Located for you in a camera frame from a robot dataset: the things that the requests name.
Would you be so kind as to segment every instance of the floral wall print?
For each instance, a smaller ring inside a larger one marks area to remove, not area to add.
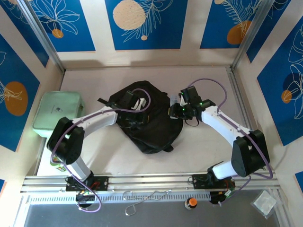
[[[262,70],[258,82],[283,145],[303,136],[303,17]]]
[[[261,2],[213,0],[200,48],[238,48]]]
[[[80,0],[32,0],[56,51],[95,51]]]
[[[0,0],[0,5],[7,13],[10,20],[14,23],[18,31],[21,33],[25,41],[28,43],[30,48],[33,50],[39,61],[44,67],[46,67],[49,56],[28,24],[26,18],[23,16],[18,7],[17,1]]]
[[[116,50],[179,49],[187,0],[105,0]]]
[[[16,151],[39,84],[0,35],[0,145]]]
[[[250,62],[255,59],[262,45],[268,38],[269,34],[275,27],[290,1],[291,0],[276,0],[274,2],[257,35],[247,50],[247,56]]]

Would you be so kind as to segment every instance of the black bag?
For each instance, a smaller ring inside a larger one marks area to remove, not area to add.
[[[144,89],[151,96],[151,105],[142,113],[119,113],[117,123],[122,131],[144,154],[158,153],[162,150],[171,152],[174,148],[172,142],[180,134],[183,121],[171,119],[168,115],[170,99],[167,93],[161,92],[148,81],[138,81],[118,91],[109,98],[109,103],[119,103],[127,91],[136,88]],[[144,97],[148,103],[147,95],[142,91],[135,91],[139,98]]]

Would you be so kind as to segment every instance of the green storage box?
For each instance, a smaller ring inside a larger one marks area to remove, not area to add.
[[[52,135],[58,121],[85,115],[84,102],[78,92],[51,91],[43,95],[33,121],[33,130],[42,137]]]

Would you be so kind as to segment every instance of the backpack strap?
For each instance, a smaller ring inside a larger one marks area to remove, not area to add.
[[[163,149],[165,152],[171,152],[171,151],[173,151],[174,150],[174,148],[171,146],[171,145],[169,145],[168,147],[166,147],[165,149]]]
[[[105,105],[108,104],[108,101],[104,100],[103,98],[99,98],[97,101],[100,102],[100,103],[103,103]]]

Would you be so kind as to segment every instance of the gray floor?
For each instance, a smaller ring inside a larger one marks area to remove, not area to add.
[[[276,227],[273,214],[266,220],[250,203],[258,191],[243,191],[222,207],[200,201],[194,210],[183,202],[147,202],[136,207],[137,213],[126,216],[131,203],[105,203],[102,210],[89,214],[76,205],[31,205],[26,227]]]

